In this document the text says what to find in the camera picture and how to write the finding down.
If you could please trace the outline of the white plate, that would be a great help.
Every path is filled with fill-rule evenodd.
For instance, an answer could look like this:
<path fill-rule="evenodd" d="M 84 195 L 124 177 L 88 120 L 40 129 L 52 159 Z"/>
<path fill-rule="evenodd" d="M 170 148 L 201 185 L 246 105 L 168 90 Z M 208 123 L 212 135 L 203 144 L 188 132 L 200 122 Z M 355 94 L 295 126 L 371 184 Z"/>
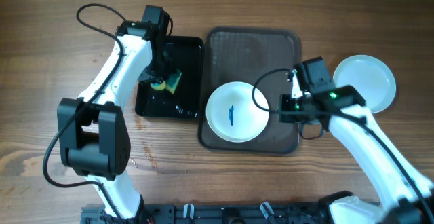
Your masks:
<path fill-rule="evenodd" d="M 333 75 L 337 87 L 353 86 L 365 99 L 372 113 L 387 109 L 395 99 L 397 84 L 390 68 L 368 55 L 345 58 Z"/>
<path fill-rule="evenodd" d="M 266 128 L 270 113 L 264 94 L 253 85 L 233 81 L 216 88 L 205 106 L 206 121 L 221 139 L 244 143 Z"/>

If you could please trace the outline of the white plate front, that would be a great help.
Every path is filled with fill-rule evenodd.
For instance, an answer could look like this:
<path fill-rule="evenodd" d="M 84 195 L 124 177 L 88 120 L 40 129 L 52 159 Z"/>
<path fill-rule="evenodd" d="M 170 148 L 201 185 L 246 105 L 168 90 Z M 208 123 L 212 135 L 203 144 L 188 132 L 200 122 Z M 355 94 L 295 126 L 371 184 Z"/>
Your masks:
<path fill-rule="evenodd" d="M 368 55 L 345 58 L 333 75 L 337 87 L 353 86 L 365 99 L 372 113 L 387 109 L 395 99 L 397 84 L 390 68 Z"/>

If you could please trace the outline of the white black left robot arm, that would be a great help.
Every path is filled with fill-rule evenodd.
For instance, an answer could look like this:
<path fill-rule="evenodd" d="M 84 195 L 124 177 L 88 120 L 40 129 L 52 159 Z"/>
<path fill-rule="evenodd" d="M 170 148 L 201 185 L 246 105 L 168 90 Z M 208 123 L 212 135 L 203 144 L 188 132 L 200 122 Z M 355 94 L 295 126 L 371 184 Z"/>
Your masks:
<path fill-rule="evenodd" d="M 125 21 L 115 46 L 93 84 L 76 99 L 58 105 L 62 163 L 93 185 L 104 202 L 102 220 L 109 223 L 151 223 L 143 197 L 134 189 L 126 166 L 131 144 L 123 109 L 135 83 L 174 94 L 182 77 L 165 43 L 173 22 Z"/>

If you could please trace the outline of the white plate back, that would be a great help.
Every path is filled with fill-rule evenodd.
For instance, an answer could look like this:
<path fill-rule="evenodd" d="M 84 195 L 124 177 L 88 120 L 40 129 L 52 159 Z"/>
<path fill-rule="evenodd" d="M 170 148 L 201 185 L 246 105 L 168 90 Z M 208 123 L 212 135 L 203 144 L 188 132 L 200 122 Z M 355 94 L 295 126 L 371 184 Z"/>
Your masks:
<path fill-rule="evenodd" d="M 205 106 L 206 121 L 221 139 L 244 143 L 266 128 L 270 113 L 264 94 L 253 85 L 233 81 L 216 88 Z"/>

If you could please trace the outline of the yellow green sponge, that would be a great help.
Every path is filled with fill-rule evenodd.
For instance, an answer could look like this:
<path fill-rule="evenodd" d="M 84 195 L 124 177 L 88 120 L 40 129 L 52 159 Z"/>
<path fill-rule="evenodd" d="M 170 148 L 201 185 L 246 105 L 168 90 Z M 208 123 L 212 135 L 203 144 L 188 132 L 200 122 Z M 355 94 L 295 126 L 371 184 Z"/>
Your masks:
<path fill-rule="evenodd" d="M 176 73 L 170 74 L 168 78 L 161 83 L 152 83 L 151 88 L 156 91 L 167 90 L 170 94 L 175 94 L 181 77 L 182 72 L 181 70 L 177 69 Z"/>

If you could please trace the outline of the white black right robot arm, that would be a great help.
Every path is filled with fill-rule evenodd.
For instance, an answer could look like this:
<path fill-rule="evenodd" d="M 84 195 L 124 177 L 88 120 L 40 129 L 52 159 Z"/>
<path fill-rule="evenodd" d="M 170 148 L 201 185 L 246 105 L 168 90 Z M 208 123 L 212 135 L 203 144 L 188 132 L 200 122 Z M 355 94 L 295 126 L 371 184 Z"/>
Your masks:
<path fill-rule="evenodd" d="M 380 198 L 376 206 L 351 193 L 331 195 L 324 199 L 330 223 L 433 222 L 433 182 L 397 150 L 354 87 L 282 94 L 279 112 L 283 122 L 319 121 L 348 149 Z"/>

